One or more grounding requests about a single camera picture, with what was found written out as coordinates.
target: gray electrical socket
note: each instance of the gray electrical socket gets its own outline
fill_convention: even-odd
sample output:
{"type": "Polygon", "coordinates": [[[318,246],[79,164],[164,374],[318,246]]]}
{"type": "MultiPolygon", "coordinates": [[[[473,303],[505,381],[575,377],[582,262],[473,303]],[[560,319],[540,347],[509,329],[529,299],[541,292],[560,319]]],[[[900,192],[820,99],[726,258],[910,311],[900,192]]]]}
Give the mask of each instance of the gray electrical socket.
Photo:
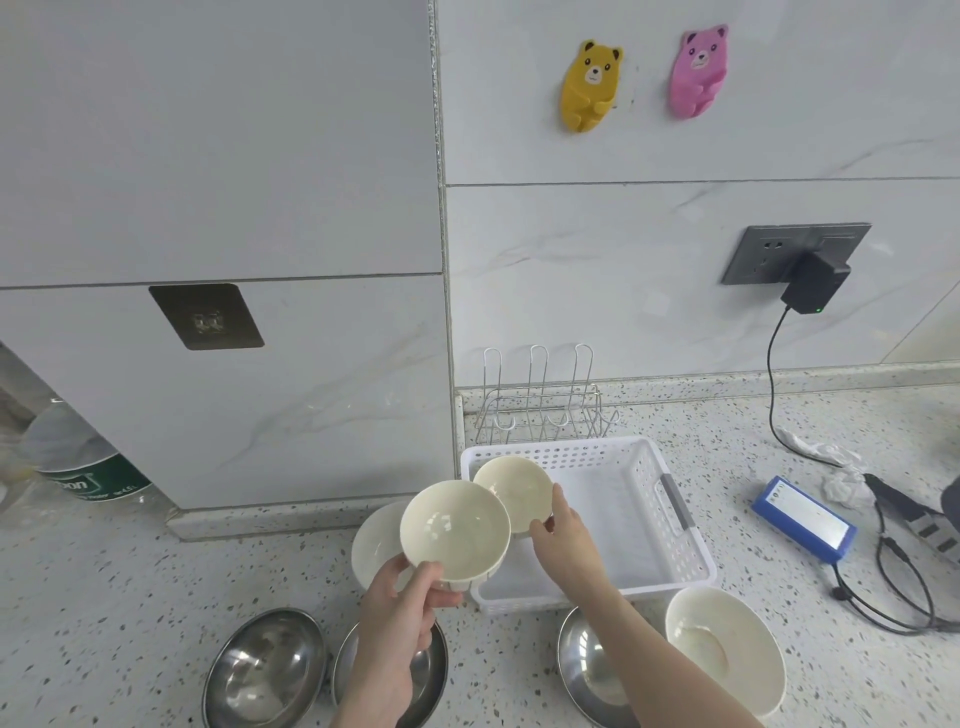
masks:
{"type": "Polygon", "coordinates": [[[787,283],[808,251],[823,251],[834,262],[846,263],[869,229],[870,223],[751,225],[743,232],[720,282],[787,283]]]}

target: plastic basket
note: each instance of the plastic basket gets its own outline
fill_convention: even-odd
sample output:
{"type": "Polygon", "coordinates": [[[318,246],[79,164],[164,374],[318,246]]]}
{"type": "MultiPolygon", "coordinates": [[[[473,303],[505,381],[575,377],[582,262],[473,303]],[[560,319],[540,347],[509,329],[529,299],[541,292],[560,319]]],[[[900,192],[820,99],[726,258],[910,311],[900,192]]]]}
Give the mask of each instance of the plastic basket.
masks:
{"type": "MultiPolygon", "coordinates": [[[[500,455],[534,460],[564,486],[621,594],[651,595],[716,579],[707,545],[653,441],[631,436],[476,446],[461,455],[462,477],[472,480],[500,455]]],[[[470,594],[487,614],[570,605],[540,567],[530,539],[514,539],[496,574],[470,594]]]]}

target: stainless steel bowl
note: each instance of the stainless steel bowl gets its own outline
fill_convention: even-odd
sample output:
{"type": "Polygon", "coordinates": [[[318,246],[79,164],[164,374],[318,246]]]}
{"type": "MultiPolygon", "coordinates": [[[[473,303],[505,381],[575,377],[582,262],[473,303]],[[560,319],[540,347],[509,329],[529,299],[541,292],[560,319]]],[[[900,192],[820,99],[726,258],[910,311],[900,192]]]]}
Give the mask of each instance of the stainless steel bowl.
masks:
{"type": "Polygon", "coordinates": [[[274,609],[233,633],[206,676],[207,728],[291,728],[326,674],[320,626],[299,609],[274,609]]]}
{"type": "Polygon", "coordinates": [[[573,704],[591,722],[601,728],[639,728],[619,678],[579,609],[560,628],[557,667],[573,704]]]}
{"type": "MultiPolygon", "coordinates": [[[[347,691],[353,660],[357,656],[357,626],[354,625],[344,640],[337,659],[333,663],[333,675],[330,678],[330,692],[333,704],[339,705],[347,691]]],[[[441,628],[434,623],[433,641],[422,652],[414,655],[410,663],[410,676],[414,680],[414,694],[396,728],[420,728],[430,718],[434,708],[440,703],[446,687],[447,652],[446,639],[441,628]]]]}

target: bear snout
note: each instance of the bear snout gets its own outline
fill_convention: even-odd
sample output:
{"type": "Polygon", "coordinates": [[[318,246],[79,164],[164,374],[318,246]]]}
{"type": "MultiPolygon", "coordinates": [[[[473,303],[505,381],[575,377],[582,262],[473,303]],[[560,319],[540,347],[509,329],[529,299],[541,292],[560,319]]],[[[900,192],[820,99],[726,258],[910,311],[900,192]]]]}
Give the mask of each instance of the bear snout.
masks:
{"type": "Polygon", "coordinates": [[[587,75],[584,78],[588,84],[597,85],[603,81],[603,70],[601,70],[600,66],[595,65],[587,71],[587,75]]]}

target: black cable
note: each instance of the black cable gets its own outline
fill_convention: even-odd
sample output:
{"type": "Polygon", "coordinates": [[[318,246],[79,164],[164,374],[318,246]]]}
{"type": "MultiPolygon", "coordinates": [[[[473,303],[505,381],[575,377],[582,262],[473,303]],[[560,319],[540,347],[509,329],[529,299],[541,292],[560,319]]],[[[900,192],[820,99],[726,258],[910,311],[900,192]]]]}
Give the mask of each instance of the black cable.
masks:
{"type": "MultiPolygon", "coordinates": [[[[774,427],[774,409],[777,402],[777,399],[776,399],[777,390],[776,390],[776,387],[774,386],[774,372],[773,372],[773,367],[770,364],[770,356],[773,352],[774,341],[777,339],[777,334],[780,332],[780,327],[783,325],[783,320],[786,318],[786,315],[789,312],[790,312],[790,306],[788,305],[783,310],[783,313],[780,315],[780,320],[777,321],[777,326],[774,328],[773,335],[770,337],[770,344],[767,346],[767,376],[770,378],[770,411],[769,411],[769,417],[768,417],[768,422],[770,424],[770,432],[777,439],[777,442],[779,442],[781,445],[783,445],[785,448],[787,448],[794,454],[800,455],[802,458],[806,458],[807,460],[812,460],[813,462],[821,463],[822,465],[829,465],[832,468],[841,468],[842,466],[839,465],[838,463],[834,463],[830,460],[819,458],[816,455],[811,455],[806,452],[801,452],[798,449],[793,448],[789,443],[783,442],[783,440],[780,438],[780,436],[777,433],[777,429],[774,427]]],[[[900,548],[900,545],[896,541],[894,541],[893,538],[891,538],[890,536],[887,536],[886,519],[884,519],[883,511],[880,510],[880,504],[877,501],[874,501],[874,507],[876,509],[876,514],[880,520],[880,533],[879,533],[879,537],[876,540],[876,551],[874,554],[876,566],[879,569],[880,575],[883,577],[883,580],[886,582],[887,586],[889,586],[893,590],[894,594],[896,594],[906,604],[912,607],[915,611],[924,615],[926,617],[926,624],[910,624],[908,622],[900,621],[899,619],[894,619],[889,615],[881,612],[875,606],[873,606],[872,604],[864,600],[853,589],[851,589],[850,585],[840,574],[840,569],[837,567],[836,564],[833,564],[833,575],[836,577],[836,580],[837,580],[837,587],[836,589],[833,590],[834,598],[840,601],[848,601],[850,603],[850,606],[862,618],[864,618],[873,626],[878,627],[879,629],[882,629],[885,632],[890,632],[891,634],[901,635],[904,637],[911,637],[914,635],[922,635],[926,632],[931,632],[931,631],[960,633],[960,622],[951,621],[948,619],[941,619],[937,617],[936,610],[933,606],[933,596],[930,594],[930,590],[926,586],[926,581],[924,580],[923,575],[920,573],[917,567],[913,565],[913,562],[910,560],[910,557],[906,554],[906,552],[902,548],[900,548]],[[909,569],[913,571],[914,575],[917,577],[917,581],[920,582],[921,589],[924,590],[924,598],[926,599],[926,606],[927,606],[926,609],[921,607],[919,604],[917,604],[912,599],[910,599],[910,597],[904,594],[897,587],[897,585],[893,583],[890,576],[887,575],[887,571],[883,567],[883,559],[881,558],[883,555],[883,549],[885,546],[889,548],[893,552],[893,554],[897,556],[897,558],[899,558],[904,564],[906,564],[907,567],[909,567],[909,569]],[[889,622],[889,623],[885,623],[883,621],[879,621],[875,619],[874,617],[871,617],[869,614],[867,614],[866,611],[864,611],[864,609],[872,612],[874,615],[876,615],[880,619],[884,619],[886,620],[886,622],[889,622]]]]}
{"type": "Polygon", "coordinates": [[[806,452],[800,452],[798,449],[790,446],[788,443],[783,442],[780,436],[777,434],[777,429],[774,427],[774,406],[777,403],[777,390],[774,387],[774,371],[770,366],[770,354],[774,350],[774,341],[777,338],[777,334],[780,332],[780,327],[783,325],[783,319],[786,318],[786,315],[789,312],[790,312],[790,306],[787,306],[783,310],[783,313],[780,316],[780,320],[777,321],[777,327],[774,328],[774,335],[770,337],[770,344],[767,345],[767,376],[770,377],[770,414],[768,417],[768,421],[770,422],[770,431],[773,433],[773,436],[777,438],[777,442],[779,442],[785,448],[793,452],[795,455],[800,455],[801,457],[805,457],[807,460],[812,460],[815,463],[821,463],[822,465],[829,465],[832,468],[840,468],[841,466],[837,465],[831,460],[824,460],[822,458],[817,457],[816,455],[810,455],[806,452]]]}

